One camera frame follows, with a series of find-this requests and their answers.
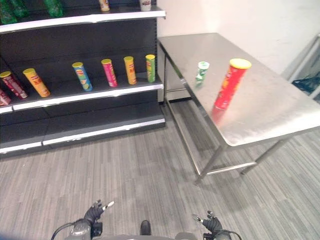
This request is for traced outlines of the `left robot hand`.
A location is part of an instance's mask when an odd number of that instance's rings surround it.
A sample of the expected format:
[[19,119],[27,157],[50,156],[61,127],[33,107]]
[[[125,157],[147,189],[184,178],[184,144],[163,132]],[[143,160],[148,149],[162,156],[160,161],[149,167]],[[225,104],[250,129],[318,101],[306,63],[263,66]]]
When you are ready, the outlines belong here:
[[104,204],[100,199],[96,200],[92,206],[86,211],[84,219],[88,221],[91,225],[95,224],[97,220],[100,219],[101,215],[110,207],[115,204],[112,200],[107,204]]

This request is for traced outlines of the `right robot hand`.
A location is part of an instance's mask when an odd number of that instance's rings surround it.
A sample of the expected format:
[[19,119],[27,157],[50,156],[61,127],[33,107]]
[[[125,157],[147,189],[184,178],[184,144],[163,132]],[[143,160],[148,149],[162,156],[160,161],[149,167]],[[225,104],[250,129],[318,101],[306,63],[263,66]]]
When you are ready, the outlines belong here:
[[211,210],[207,211],[207,218],[203,218],[195,213],[193,213],[191,216],[196,222],[203,225],[212,234],[215,234],[223,229],[221,222]]

